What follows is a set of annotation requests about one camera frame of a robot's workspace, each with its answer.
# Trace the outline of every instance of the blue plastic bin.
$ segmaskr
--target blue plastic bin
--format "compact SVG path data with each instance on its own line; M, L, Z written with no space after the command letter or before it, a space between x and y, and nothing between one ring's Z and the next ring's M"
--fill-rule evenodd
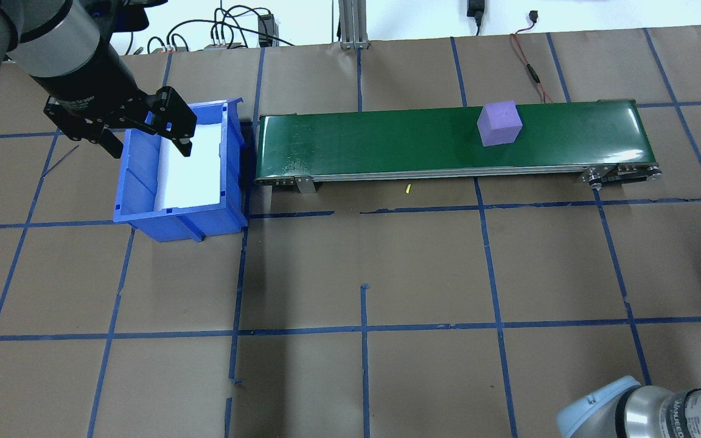
M200 242L208 235L240 232L248 224L242 214L239 186L240 150L245 147L237 118L237 104L240 102L242 98L189 105L197 114L197 124L222 124L218 150L219 203L153 211L158 192L161 137L126 130L113 221L131 224L159 242L187 238Z

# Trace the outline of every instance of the white foam insert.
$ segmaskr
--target white foam insert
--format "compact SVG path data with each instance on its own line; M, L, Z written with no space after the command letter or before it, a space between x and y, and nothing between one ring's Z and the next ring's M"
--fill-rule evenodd
M221 128L220 123L197 125L191 157L183 157L172 141L161 139L153 211L220 202Z

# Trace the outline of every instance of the black cable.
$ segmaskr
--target black cable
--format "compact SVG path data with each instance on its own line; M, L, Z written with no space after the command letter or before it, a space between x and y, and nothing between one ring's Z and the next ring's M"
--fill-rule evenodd
M189 23L216 23L216 21L211 20L211 19L200 19L200 18L188 19L188 20L186 20L186 21L184 21L184 22L182 22L182 23L175 24L175 25L169 30L169 32L167 32L167 39L168 39L168 37L172 36L172 33L175 32L175 30L177 30L178 27L181 27L181 26L183 26L183 25L185 25L185 24L189 24ZM287 44L287 45L290 45L290 46L293 46L293 45L294 45L294 44L292 44L292 43L289 43L288 41L285 41L285 40L283 40L283 39L278 38L277 36L270 35L270 34L267 34L267 33L257 32L257 31L255 31L255 30L251 30L251 29L248 29L248 28L245 28L245 27L235 26L235 25L229 24L229 23L223 23L223 25L224 25L224 26L228 26L228 27L232 27L232 28L234 28L234 29L239 29L239 30L244 30L244 31L246 31L246 32L255 33L256 35L262 35L262 36L264 36L264 37L269 37L269 38L271 38L271 39L273 39L273 40L275 40L275 41L280 41L281 43Z
M183 44L186 45L186 52L191 52L191 50L189 50L189 42L187 42L186 39L180 33L172 34L172 46L175 47L175 50L178 50L178 45L175 44L175 37L177 36L180 37L180 39L183 40Z
M151 37L150 37L150 39L148 40L148 45L147 45L147 48L148 48L148 53L150 53L150 43L152 43L152 42L153 42L153 40L156 40L156 41L158 41L158 42L159 42L159 43L161 44L161 47L162 47L162 48L164 48L164 50L166 50L166 49L167 49L167 45L166 45L166 44L164 44L164 40L162 40L162 39L161 39L161 38L159 38L158 36L157 36L157 37L155 37L155 36L151 36Z
M216 44L215 41L217 40L217 44L220 45L221 40L226 39L225 34L223 34L223 27L231 27L231 25L225 21L214 23L215 24L212 25L211 29L209 30L209 36L211 36L211 39L214 38L214 44ZM218 25L220 25L220 35L218 35ZM248 42L245 39L245 36L243 35L242 38L244 44L240 47L248 47ZM226 44L226 48L230 48L232 44L234 44L234 28L231 28L231 38L229 39L229 44Z
M134 44L134 32L129 32L128 47L126 47L126 53L124 53L123 55L128 55L128 53L131 51L132 44Z
M239 27L240 23L237 21L237 17L238 17L238 16L241 16L242 14L238 14L237 16L232 16L232 15L231 15L231 8L230 8L230 9L216 8L215 11L212 12L212 17L214 18L214 20L215 20L216 22L218 22L218 11L223 12L223 17L221 18L220 23L225 23L225 22L226 22L226 17L228 16L228 17L231 17L231 19L234 20L234 24L236 24L237 27ZM216 25L216 24L212 25L212 28L215 29L215 34L216 34L216 36L218 36L218 28L217 28L217 25ZM240 35L242 36L242 44L243 44L245 47L248 47L248 39L245 38L245 34L242 33L242 32L240 32ZM221 37L222 39L224 39L224 40L226 39L226 35L223 34L223 26L221 26L221 28L220 28L220 37ZM234 29L231 30L231 42L228 44L227 47L231 47L231 43L232 43L232 42L234 42Z

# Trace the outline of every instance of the grid of blue tape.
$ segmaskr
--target grid of blue tape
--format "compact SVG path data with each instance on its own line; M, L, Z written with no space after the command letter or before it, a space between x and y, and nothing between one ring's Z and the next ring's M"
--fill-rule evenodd
M689 129L689 125L685 120L685 117L681 111L682 106L697 106L701 105L701 102L678 102L670 82L667 78L667 74L664 71L664 66L659 59L656 47L651 40L648 30L643 30L650 46L651 54L659 67L662 79L667 86L668 92L671 96L671 102L664 103L641 103L638 105L639 108L675 108L678 111L679 119L681 120L682 126L689 137L691 146L693 147L694 153L697 160L701 166L701 153L699 152L699 147ZM551 49L551 55L553 55L554 64L556 65L557 74L559 75L559 80L562 85L562 91L565 95L565 100L570 102L570 92L568 92L567 83L565 82L564 75L562 73L562 67L559 63L559 56L557 56L556 47L553 44L553 39L551 39L551 34L547 33L546 37L548 39L548 45ZM456 50L456 41L453 37L450 38L451 49L453 52L453 59L456 66L456 76L458 80L459 89L461 92L462 105L467 106L467 98L464 90L464 80L462 79L461 64L459 61L459 54ZM259 67L257 72L256 81L256 100L254 103L254 117L253 122L248 123L253 129L253 135L255 135L256 128L258 127L258 114L259 114L259 101L261 95L261 81L262 81L262 71L264 68L265 59L265 49L262 49L259 55ZM361 92L361 51L357 53L357 87L358 87L358 110L362 111L362 92ZM167 66L164 71L163 84L166 85L167 78L169 75L170 65L172 64L172 55L167 56ZM2 308L9 290L9 285L12 281L12 274L16 269L16 264L19 260L20 251L23 247L23 242L25 241L27 232L30 228L45 228L45 227L78 227L78 226L95 226L95 225L111 225L112 221L66 221L66 222L31 222L33 216L34 207L37 205L37 198L39 197L42 185L44 182L44 177L50 172L53 167L63 160L69 153L60 158L56 164L52 167L49 166L51 163L51 158L55 150L55 144L60 135L59 131L52 133L15 133L15 134L0 134L0 139L2 138L18 138L18 137L33 137L33 136L52 136L51 147L47 154L47 158L44 162L44 167L42 169L42 174L39 182L37 183L36 191L34 192L33 200L31 202L30 210L27 219L23 223L19 224L0 224L0 228L21 228L23 231L21 237L16 247L15 255L12 259L11 267L8 271L7 280L2 291L2 296L0 297L0 315L2 313ZM252 144L253 138L248 139L249 144ZM255 154L254 148L248 148L248 153L251 155ZM255 157L248 157L251 163L255 164ZM251 220L261 220L261 219L275 219L284 217L316 217L316 216L331 216L334 211L308 211L299 213L281 213L281 214L249 214L250 206L250 189L253 184L253 172L248 174L248 180L246 181L246 197L245 197L245 215ZM428 212L428 211L462 211L462 210L477 210L480 213L480 224L481 224L481 235L483 237L484 252L487 260L487 269L489 269L489 280L490 280L490 290L492 290L492 302L494 306L495 320L493 322L471 322L470 324L397 324L397 325L368 325L367 322L367 306L366 297L370 286L361 286L361 324L358 326L339 326L339 327L308 327L308 328L298 328L298 329L280 329L280 330L241 330L240 329L240 315L242 310L242 290L243 281L245 278L245 252L248 240L248 228L243 228L243 238L242 247L240 252L240 265L239 265L239 278L237 278L237 296L235 300L234 309L234 326L232 330L202 330L202 331L178 331L178 332L144 332L144 333L116 333L115 324L117 321L117 312L120 306L120 292L123 289L126 277L126 271L128 269L128 261L131 255L131 249L133 249L134 242L134 229L131 230L128 236L128 245L126 247L124 260L122 264L122 269L120 270L120 281L119 287L117 288L117 293L115 296L114 308L112 311L110 324L108 332L106 333L56 333L55 335L0 335L0 341L58 341L58 340L88 340L88 339L98 339L105 340L105 351L103 351L102 364L100 367L99 377L97 379L97 387L94 394L94 404L92 405L91 416L89 419L89 427L87 436L91 437L94 435L94 427L96 423L96 416L99 407L99 401L103 389L103 381L105 380L106 364L108 364L109 354L111 350L111 345L114 339L151 339L151 338L201 338L201 336L230 336L232 338L231 343L231 353L230 353L230 363L229 363L229 379L236 382L235 379L235 369L236 369L236 357L237 357L237 341L239 336L292 336L292 335L316 335L317 333L361 333L362 341L362 394L363 394L363 411L364 411L364 436L368 438L370 436L370 412L369 412L369 379L370 370L368 366L368 348L367 348L367 334L369 332L375 331L418 331L418 330L496 330L498 335L498 346L499 354L501 360L501 369L503 370L503 381L504 381L504 393L506 393L506 401L508 407L508 416L510 423L511 436L517 437L517 426L515 425L515 411L514 411L514 396L512 395L512 385L509 378L509 367L506 358L506 349L504 348L504 329L508 328L531 328L531 327L589 327L589 326L629 326L632 331L632 340L635 344L635 349L638 353L640 360L640 367L643 377L647 384L651 383L650 375L648 373L643 346L640 342L640 337L637 335L637 326L646 324L683 324L684 322L701 322L701 316L684 316L684 317L664 317L664 318L635 318L632 311L632 306L626 302L626 286L623 280L623 273L621 272L620 265L618 263L618 255L615 252L615 245L612 239L612 233L609 225L607 224L607 219L604 215L604 206L606 205L637 205L637 204L649 204L649 203L701 203L701 198L697 199L680 199L680 198L665 198L659 200L602 200L600 194L595 192L594 200L584 200L584 201L572 201L572 202L550 202L550 203L500 203L500 204L485 204L483 202L481 189L478 184L478 178L475 178L475 190L476 197L478 198L478 203L476 205L462 205L462 206L448 206L448 207L404 207L395 209L380 209L375 211L361 212L361 214L397 214L397 213L416 213L416 212ZM524 208L524 207L582 207L582 206L595 206L598 208L598 214L600 216L601 223L603 225L603 230L605 237L607 239L607 246L609 247L609 252L611 253L612 262L616 272L618 280L618 288L621 293L621 298L623 299L627 317L624 319L577 319L577 321L503 321L501 316L501 311L498 303L498 295L496 291L496 282L494 275L493 266L493 256L492 256L492 242L489 239L489 233L487 232L485 211L493 209L509 209L509 208ZM223 421L223 427L225 427L225 436L228 437L231 430L231 410L233 406L233 400L231 397L226 399L225 406L225 420Z

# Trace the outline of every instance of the power adapter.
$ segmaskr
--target power adapter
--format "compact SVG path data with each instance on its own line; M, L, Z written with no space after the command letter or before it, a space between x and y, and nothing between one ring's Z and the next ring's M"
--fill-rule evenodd
M467 0L467 16L475 17L478 28L481 27L484 12L486 12L486 0Z
M280 41L269 37L278 37L277 23L275 22L275 16L273 16L273 14L263 14L261 16L261 19L259 19L259 33L265 34L259 35L259 47L273 47L280 45Z

